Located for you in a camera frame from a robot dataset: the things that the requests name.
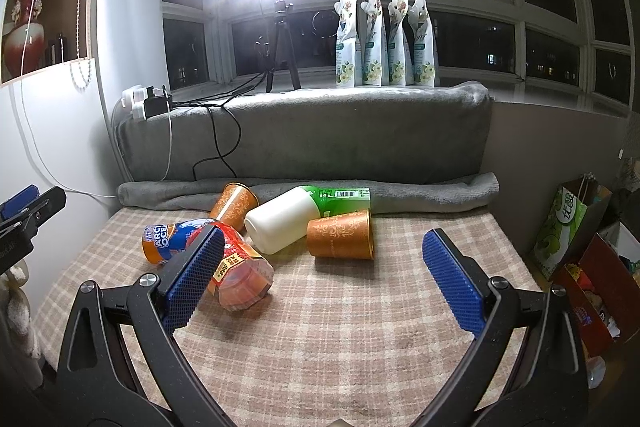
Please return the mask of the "white plastic cup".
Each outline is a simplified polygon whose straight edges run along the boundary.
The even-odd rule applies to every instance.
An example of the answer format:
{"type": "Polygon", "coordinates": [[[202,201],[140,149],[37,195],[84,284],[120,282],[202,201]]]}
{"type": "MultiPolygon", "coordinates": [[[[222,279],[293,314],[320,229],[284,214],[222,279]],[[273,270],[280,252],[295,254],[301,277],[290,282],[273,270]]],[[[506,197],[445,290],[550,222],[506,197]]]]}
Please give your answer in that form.
{"type": "Polygon", "coordinates": [[[244,225],[255,248],[273,255],[304,237],[309,221],[320,218],[320,210],[306,186],[296,186],[250,210],[244,225]]]}

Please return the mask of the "orange blue snack cup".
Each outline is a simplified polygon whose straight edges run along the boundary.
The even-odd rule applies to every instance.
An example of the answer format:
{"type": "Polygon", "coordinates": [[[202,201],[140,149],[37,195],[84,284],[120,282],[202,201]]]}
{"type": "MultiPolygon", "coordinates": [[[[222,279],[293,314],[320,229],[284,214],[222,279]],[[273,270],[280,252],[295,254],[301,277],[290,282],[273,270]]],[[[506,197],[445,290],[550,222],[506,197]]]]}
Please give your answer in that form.
{"type": "Polygon", "coordinates": [[[162,265],[185,251],[201,229],[213,223],[213,219],[203,218],[172,225],[147,225],[141,239],[143,254],[152,265],[162,265]]]}

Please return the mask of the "red clear plastic cup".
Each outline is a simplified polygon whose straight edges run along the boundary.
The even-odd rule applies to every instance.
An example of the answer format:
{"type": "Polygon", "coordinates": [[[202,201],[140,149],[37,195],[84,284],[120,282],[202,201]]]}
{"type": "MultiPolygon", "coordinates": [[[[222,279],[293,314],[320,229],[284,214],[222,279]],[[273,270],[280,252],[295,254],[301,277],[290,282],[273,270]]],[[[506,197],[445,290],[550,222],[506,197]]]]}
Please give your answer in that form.
{"type": "Polygon", "coordinates": [[[186,239],[186,246],[194,241],[205,225],[218,225],[224,233],[224,257],[208,290],[218,297],[225,310],[246,310],[268,294],[273,281],[273,267],[235,228],[208,218],[188,221],[188,225],[194,225],[195,232],[186,239]]]}

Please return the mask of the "orange paper cup far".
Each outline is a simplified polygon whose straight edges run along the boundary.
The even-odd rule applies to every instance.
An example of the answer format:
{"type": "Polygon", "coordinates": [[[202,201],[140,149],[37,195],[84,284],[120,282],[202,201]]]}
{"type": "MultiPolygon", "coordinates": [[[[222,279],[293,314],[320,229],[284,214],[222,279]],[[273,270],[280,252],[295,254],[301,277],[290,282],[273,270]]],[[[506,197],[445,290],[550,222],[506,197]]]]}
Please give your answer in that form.
{"type": "Polygon", "coordinates": [[[209,217],[242,232],[246,214],[258,205],[259,199],[250,188],[239,182],[230,182],[224,186],[209,211],[209,217]]]}

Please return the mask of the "orange paper cup near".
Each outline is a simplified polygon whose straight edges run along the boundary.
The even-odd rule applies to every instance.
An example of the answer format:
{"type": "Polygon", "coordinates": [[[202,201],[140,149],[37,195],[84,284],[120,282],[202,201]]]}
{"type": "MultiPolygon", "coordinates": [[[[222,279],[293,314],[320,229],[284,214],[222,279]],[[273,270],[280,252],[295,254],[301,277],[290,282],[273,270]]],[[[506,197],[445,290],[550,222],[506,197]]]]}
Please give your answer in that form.
{"type": "Polygon", "coordinates": [[[307,225],[307,251],[316,258],[373,260],[373,234],[369,210],[311,220],[307,225]]]}

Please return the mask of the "red cardboard box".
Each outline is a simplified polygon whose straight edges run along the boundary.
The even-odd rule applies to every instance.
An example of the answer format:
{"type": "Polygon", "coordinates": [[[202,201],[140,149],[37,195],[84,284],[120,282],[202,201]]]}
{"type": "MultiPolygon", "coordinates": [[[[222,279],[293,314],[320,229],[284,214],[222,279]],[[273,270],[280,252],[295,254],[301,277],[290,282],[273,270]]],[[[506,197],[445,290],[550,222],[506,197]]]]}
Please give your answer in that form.
{"type": "Polygon", "coordinates": [[[597,233],[582,257],[557,269],[592,357],[639,330],[639,241],[622,222],[597,233]]]}

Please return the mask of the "red porcelain vase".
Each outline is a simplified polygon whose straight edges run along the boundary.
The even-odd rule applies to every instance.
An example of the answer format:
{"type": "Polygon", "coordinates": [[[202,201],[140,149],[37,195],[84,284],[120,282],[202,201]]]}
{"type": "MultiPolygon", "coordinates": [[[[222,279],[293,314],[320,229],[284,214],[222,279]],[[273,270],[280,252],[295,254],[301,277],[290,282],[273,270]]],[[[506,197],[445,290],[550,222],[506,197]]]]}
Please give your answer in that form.
{"type": "Polygon", "coordinates": [[[43,57],[46,39],[38,20],[42,0],[14,0],[11,12],[13,29],[3,40],[3,57],[12,78],[33,72],[43,57]]]}

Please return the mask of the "white power strip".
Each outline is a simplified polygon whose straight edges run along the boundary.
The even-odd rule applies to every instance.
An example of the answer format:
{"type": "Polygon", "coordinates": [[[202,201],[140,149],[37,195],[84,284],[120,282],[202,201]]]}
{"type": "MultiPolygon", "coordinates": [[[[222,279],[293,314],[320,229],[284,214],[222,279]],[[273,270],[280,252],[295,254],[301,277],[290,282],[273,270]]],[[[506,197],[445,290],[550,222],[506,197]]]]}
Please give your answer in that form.
{"type": "Polygon", "coordinates": [[[145,99],[145,88],[138,84],[122,92],[122,108],[129,113],[134,120],[145,120],[143,113],[143,101],[145,99]]]}

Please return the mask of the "black power adapter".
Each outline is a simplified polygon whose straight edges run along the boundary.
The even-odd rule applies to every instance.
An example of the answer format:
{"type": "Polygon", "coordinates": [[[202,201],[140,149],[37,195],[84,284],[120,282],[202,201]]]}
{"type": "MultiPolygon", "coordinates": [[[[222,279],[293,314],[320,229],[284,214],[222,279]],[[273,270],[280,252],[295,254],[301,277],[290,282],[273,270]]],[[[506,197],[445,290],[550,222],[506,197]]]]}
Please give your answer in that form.
{"type": "Polygon", "coordinates": [[[166,91],[165,87],[155,88],[150,86],[145,88],[145,99],[143,101],[145,119],[169,113],[172,106],[174,106],[172,104],[172,96],[166,91]]]}

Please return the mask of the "green paper shopping bag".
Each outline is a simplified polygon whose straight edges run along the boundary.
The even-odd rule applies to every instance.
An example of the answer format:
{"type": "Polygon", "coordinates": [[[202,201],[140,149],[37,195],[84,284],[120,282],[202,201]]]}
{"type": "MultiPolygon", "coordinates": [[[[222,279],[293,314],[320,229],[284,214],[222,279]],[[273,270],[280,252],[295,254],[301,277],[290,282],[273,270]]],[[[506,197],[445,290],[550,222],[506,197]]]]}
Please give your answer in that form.
{"type": "Polygon", "coordinates": [[[547,281],[565,261],[584,252],[600,227],[611,196],[592,173],[558,186],[530,252],[547,281]]]}

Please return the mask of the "grey rolled blanket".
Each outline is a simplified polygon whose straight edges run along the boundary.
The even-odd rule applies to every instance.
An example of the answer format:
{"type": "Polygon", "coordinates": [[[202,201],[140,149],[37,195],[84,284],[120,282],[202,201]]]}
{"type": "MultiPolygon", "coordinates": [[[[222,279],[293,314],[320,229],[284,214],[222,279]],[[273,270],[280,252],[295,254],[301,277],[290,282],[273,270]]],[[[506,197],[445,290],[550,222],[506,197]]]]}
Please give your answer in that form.
{"type": "MultiPolygon", "coordinates": [[[[117,198],[124,207],[147,210],[201,210],[213,208],[228,183],[226,179],[200,181],[125,182],[117,187],[117,198]]],[[[491,173],[431,184],[392,183],[371,180],[275,180],[245,178],[240,181],[257,197],[268,202],[299,185],[355,188],[370,191],[371,210],[386,213],[456,213],[485,207],[499,194],[499,182],[491,173]]]]}

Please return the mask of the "plaid pink table cloth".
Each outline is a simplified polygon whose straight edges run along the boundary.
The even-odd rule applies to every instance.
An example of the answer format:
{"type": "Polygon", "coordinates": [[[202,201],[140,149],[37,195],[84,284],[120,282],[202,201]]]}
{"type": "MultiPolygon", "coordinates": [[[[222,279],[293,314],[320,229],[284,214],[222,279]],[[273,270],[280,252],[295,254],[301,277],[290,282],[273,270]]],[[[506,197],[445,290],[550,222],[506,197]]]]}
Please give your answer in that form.
{"type": "Polygon", "coordinates": [[[376,216],[372,261],[318,259],[297,242],[270,257],[264,299],[230,313],[205,295],[177,343],[240,426],[407,426],[472,339],[423,263],[434,228],[487,274],[535,288],[486,209],[376,216]]]}

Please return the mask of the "green drink carton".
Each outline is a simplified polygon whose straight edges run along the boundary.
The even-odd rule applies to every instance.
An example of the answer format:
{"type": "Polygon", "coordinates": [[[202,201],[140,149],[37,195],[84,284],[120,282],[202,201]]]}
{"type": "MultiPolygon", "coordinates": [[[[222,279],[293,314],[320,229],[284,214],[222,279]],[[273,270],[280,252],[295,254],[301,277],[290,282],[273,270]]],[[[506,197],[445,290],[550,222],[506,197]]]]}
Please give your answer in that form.
{"type": "Polygon", "coordinates": [[[321,218],[344,215],[371,208],[367,187],[320,187],[304,185],[303,189],[316,204],[321,218]]]}

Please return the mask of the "grey sofa back cover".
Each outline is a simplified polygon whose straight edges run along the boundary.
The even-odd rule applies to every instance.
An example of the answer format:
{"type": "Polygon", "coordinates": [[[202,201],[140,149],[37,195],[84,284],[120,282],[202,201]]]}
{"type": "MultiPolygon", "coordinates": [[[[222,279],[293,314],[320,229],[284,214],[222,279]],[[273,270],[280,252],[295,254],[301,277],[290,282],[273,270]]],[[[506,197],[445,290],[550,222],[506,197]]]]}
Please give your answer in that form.
{"type": "Polygon", "coordinates": [[[452,88],[309,89],[128,118],[115,139],[134,181],[371,180],[430,184],[480,172],[492,98],[452,88]]]}

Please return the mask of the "white pouch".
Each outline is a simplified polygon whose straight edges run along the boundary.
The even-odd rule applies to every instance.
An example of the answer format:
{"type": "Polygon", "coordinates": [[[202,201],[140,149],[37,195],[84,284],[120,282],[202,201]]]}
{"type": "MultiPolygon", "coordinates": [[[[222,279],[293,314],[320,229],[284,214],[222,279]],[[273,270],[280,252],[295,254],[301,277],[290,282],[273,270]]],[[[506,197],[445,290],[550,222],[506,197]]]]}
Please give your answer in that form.
{"type": "Polygon", "coordinates": [[[390,34],[388,35],[388,66],[390,85],[408,86],[412,81],[412,64],[404,21],[408,14],[409,0],[390,0],[390,34]]]}
{"type": "Polygon", "coordinates": [[[339,88],[360,86],[362,80],[357,9],[358,0],[338,0],[334,4],[334,10],[338,16],[335,77],[339,88]]]}
{"type": "Polygon", "coordinates": [[[434,29],[426,0],[414,0],[408,11],[408,22],[413,32],[413,82],[421,87],[433,88],[436,78],[434,29]]]}
{"type": "Polygon", "coordinates": [[[360,3],[360,8],[366,17],[362,83],[371,87],[388,86],[390,78],[388,78],[388,53],[382,0],[363,1],[360,3]]]}

